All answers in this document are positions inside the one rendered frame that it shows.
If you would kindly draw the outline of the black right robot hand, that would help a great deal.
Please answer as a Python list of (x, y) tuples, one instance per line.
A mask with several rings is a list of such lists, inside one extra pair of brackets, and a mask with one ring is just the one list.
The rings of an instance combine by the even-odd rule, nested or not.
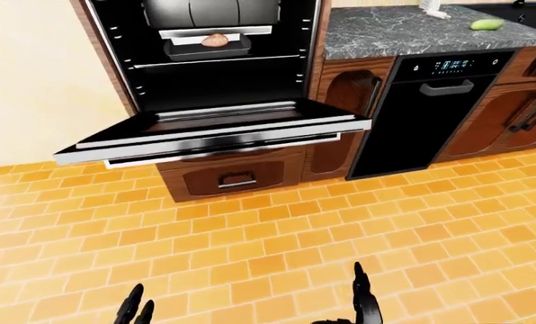
[(383, 324), (380, 305), (371, 293), (371, 283), (368, 275), (363, 271), (362, 265), (356, 261), (353, 266), (353, 308), (355, 322), (348, 319), (320, 320), (312, 324)]

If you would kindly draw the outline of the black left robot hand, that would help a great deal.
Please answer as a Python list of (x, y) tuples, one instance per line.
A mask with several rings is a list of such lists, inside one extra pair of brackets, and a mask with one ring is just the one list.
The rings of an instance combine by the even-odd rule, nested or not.
[(144, 307), (137, 314), (142, 296), (144, 293), (144, 285), (138, 283), (130, 292), (129, 296), (124, 299), (113, 324), (150, 324), (153, 318), (155, 303), (148, 300)]

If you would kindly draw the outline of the narrow wooden cabinet door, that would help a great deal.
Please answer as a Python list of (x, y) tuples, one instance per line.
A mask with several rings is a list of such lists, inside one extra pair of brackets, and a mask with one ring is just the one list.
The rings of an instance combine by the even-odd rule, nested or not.
[[(394, 57), (326, 59), (314, 98), (358, 117), (370, 118), (395, 60)], [(349, 132), (335, 142), (309, 145), (301, 181), (346, 177), (364, 134), (364, 131)]]

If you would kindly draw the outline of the black and steel oven door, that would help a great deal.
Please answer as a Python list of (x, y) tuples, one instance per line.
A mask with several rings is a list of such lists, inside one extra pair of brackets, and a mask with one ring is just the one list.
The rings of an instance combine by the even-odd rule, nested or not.
[(129, 158), (160, 163), (230, 149), (302, 146), (367, 131), (370, 118), (309, 99), (141, 112), (55, 153), (60, 165)]

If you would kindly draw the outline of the black built-in oven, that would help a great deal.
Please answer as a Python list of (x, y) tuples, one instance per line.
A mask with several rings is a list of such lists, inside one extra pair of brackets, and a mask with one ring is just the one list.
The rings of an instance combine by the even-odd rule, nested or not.
[(323, 0), (71, 0), (132, 113), (308, 96)]

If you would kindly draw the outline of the steel oven rack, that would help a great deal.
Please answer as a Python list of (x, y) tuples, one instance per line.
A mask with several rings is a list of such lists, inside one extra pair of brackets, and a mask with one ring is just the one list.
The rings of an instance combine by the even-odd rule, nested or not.
[(271, 25), (261, 26), (236, 26), (236, 27), (215, 27), (203, 29), (171, 29), (161, 30), (158, 32), (163, 40), (176, 37), (200, 37), (209, 36), (211, 34), (271, 34)]

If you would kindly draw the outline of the black dishwasher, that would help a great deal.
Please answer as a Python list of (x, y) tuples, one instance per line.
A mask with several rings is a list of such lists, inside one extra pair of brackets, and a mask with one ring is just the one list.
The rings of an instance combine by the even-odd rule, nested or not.
[(398, 57), (347, 180), (428, 168), (515, 53), (501, 49)]

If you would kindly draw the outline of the black baking tray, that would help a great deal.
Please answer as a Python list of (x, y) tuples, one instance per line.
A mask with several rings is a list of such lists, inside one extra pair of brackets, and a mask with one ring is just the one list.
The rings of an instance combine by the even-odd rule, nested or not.
[(251, 45), (251, 41), (246, 36), (242, 36), (240, 40), (231, 41), (222, 48), (206, 48), (200, 44), (174, 45), (168, 40), (165, 42), (164, 52), (174, 62), (203, 61), (246, 56)]

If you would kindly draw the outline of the grey marble countertop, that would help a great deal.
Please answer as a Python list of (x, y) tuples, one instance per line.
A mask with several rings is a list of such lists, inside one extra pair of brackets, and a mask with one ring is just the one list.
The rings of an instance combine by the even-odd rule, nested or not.
[(326, 59), (536, 46), (536, 29), (530, 26), (505, 21), (496, 31), (473, 31), (474, 21), (494, 17), (457, 4), (447, 4), (442, 10), (451, 18), (434, 18), (410, 5), (334, 8), (326, 32)]

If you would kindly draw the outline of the white bottle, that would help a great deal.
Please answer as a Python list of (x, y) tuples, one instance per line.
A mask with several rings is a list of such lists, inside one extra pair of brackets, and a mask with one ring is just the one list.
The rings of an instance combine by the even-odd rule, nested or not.
[(450, 19), (451, 16), (447, 13), (444, 13), (440, 10), (442, 0), (419, 0), (419, 7), (427, 15), (430, 15), (434, 18), (440, 18), (443, 20)]

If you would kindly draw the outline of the green vegetable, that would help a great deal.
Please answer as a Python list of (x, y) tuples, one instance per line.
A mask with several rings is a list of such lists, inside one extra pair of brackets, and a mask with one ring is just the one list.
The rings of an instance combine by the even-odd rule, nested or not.
[(469, 28), (472, 31), (495, 31), (504, 26), (504, 23), (501, 19), (480, 19), (473, 21)]

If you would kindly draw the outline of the black sink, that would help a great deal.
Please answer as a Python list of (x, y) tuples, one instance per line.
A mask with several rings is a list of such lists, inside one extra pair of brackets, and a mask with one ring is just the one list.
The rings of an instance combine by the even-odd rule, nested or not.
[(463, 4), (462, 7), (536, 29), (536, 2), (514, 0), (505, 4)]

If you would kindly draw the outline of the wooden oven cabinet frame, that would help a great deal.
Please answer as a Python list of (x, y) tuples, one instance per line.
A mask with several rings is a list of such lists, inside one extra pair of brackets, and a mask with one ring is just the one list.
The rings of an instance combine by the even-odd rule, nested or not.
[(129, 116), (137, 113), (136, 102), (130, 95), (129, 85), (121, 73), (121, 66), (112, 53), (110, 43), (106, 41), (102, 26), (95, 22), (93, 10), (86, 0), (68, 0), (78, 21), (83, 26), (88, 40), (91, 42), (98, 59), (101, 61), (112, 87)]

